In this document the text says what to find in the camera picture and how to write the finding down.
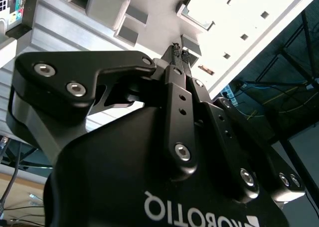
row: wire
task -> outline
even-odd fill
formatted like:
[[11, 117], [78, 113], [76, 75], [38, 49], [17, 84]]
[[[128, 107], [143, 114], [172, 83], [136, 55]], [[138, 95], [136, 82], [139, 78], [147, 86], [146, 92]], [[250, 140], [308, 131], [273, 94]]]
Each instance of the wire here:
[[17, 219], [11, 219], [11, 221], [14, 221], [10, 227], [14, 226], [15, 224], [17, 223], [20, 223], [20, 221], [23, 221], [23, 222], [28, 222], [28, 223], [31, 223], [31, 224], [35, 224], [35, 225], [39, 225], [39, 226], [45, 226], [45, 225], [42, 225], [42, 224], [38, 224], [36, 222], [32, 222], [32, 221], [27, 221], [27, 220], [23, 220], [22, 218], [24, 217], [44, 217], [44, 215], [24, 215], [24, 216], [21, 216]]
[[15, 158], [14, 173], [13, 173], [12, 178], [11, 178], [11, 180], [10, 180], [10, 182], [9, 182], [9, 184], [8, 184], [8, 186], [7, 186], [5, 192], [4, 192], [4, 194], [2, 195], [2, 198], [1, 198], [1, 200], [0, 200], [0, 203], [2, 204], [2, 206], [4, 206], [5, 200], [6, 200], [8, 194], [9, 194], [11, 188], [12, 188], [12, 185], [13, 185], [15, 179], [16, 179], [16, 176], [18, 175], [19, 162], [20, 162], [20, 154], [21, 154], [21, 146], [22, 146], [22, 143], [20, 143], [20, 145], [19, 145], [19, 149], [18, 149], [18, 152], [17, 152], [17, 156], [16, 156], [16, 158]]
[[[300, 83], [304, 83], [304, 82], [305, 81], [296, 81], [293, 84], [300, 84]], [[256, 85], [253, 85], [253, 84], [249, 84], [249, 83], [247, 83], [245, 81], [243, 81], [243, 83], [245, 83], [246, 85], [251, 86], [253, 88], [256, 88], [256, 89], [269, 89], [269, 88], [277, 86], [277, 85], [267, 86], [267, 85], [262, 85], [262, 84], [261, 84], [261, 86], [257, 86], [258, 83], [256, 83]]]
[[34, 224], [34, 225], [37, 225], [37, 226], [45, 226], [45, 225], [43, 225], [43, 224], [38, 224], [38, 223], [33, 222], [33, 221], [27, 221], [27, 220], [22, 220], [22, 219], [16, 219], [15, 222], [14, 222], [10, 227], [12, 227], [12, 226], [14, 226], [14, 225], [16, 225], [16, 224], [20, 224], [20, 221], [27, 222], [27, 223], [31, 223], [31, 224]]
[[[305, 101], [302, 105], [300, 106], [297, 106], [293, 109], [290, 109], [290, 110], [287, 110], [287, 111], [280, 111], [279, 113], [280, 114], [283, 114], [283, 113], [287, 113], [287, 112], [291, 112], [291, 111], [295, 111], [295, 110], [298, 110], [299, 108], [303, 107], [305, 104], [307, 104], [311, 99], [313, 99], [316, 95], [318, 94], [318, 92], [316, 92], [314, 95], [312, 95], [307, 101]], [[250, 117], [250, 118], [253, 118], [253, 117], [264, 117], [265, 115], [256, 115], [254, 116], [254, 112], [251, 114], [251, 115], [248, 115], [248, 114], [245, 114], [243, 112], [241, 112], [240, 110], [238, 110], [241, 114], [243, 114], [244, 116], [247, 116], [247, 117]]]
[[[250, 115], [247, 115], [247, 114], [245, 114], [245, 113], [243, 113], [243, 112], [241, 112], [240, 110], [238, 110], [241, 114], [243, 114], [244, 116], [248, 116], [248, 117], [250, 117]], [[256, 116], [253, 116], [253, 117], [264, 117], [265, 115], [256, 115]]]
[[311, 206], [313, 207], [313, 209], [314, 209], [314, 211], [315, 211], [315, 213], [316, 213], [316, 215], [317, 215], [317, 217], [318, 217], [318, 219], [319, 219], [319, 213], [318, 213], [318, 211], [316, 210], [315, 206], [313, 205], [312, 201], [309, 199], [309, 196], [308, 196], [308, 194], [307, 194], [307, 190], [306, 190], [306, 197], [307, 197], [308, 201], [310, 202]]
[[303, 107], [305, 104], [307, 104], [311, 99], [313, 99], [316, 95], [318, 94], [318, 92], [316, 92], [314, 95], [312, 95], [307, 101], [305, 101], [303, 103], [303, 105], [300, 105], [296, 108], [293, 108], [293, 109], [290, 109], [288, 111], [280, 111], [279, 113], [287, 113], [287, 112], [291, 112], [291, 111], [295, 111], [295, 110], [298, 110], [299, 108]]
[[11, 209], [5, 209], [5, 211], [15, 211], [15, 210], [21, 210], [26, 208], [44, 208], [44, 206], [24, 206], [19, 208], [11, 208]]
[[14, 226], [25, 226], [25, 227], [39, 227], [39, 226], [31, 226], [29, 224], [23, 224], [23, 223], [16, 223], [16, 224], [13, 224]]
[[247, 88], [246, 90], [243, 90], [241, 93], [239, 93], [238, 95], [234, 96], [234, 97], [231, 97], [231, 98], [228, 98], [228, 100], [231, 100], [231, 99], [234, 99], [236, 98], [237, 96], [240, 96], [241, 94], [245, 93], [246, 91], [248, 91], [249, 89], [251, 89], [252, 87], [249, 87]]
[[298, 100], [296, 97], [294, 97], [294, 96], [288, 94], [287, 92], [285, 92], [285, 91], [283, 91], [283, 90], [281, 90], [281, 89], [279, 89], [279, 88], [277, 88], [277, 87], [271, 86], [271, 88], [274, 88], [274, 89], [276, 89], [276, 90], [282, 92], [283, 94], [286, 94], [286, 95], [289, 96], [290, 98], [293, 98], [295, 101], [301, 103], [301, 105], [303, 105], [304, 107], [306, 107], [308, 110], [311, 111], [311, 109], [310, 109], [308, 106], [306, 106], [304, 103], [302, 103], [302, 102], [301, 102], [300, 100]]
[[257, 114], [257, 110], [254, 110], [254, 111], [251, 113], [251, 115], [247, 118], [247, 120], [249, 120], [251, 117], [253, 117], [254, 114]]

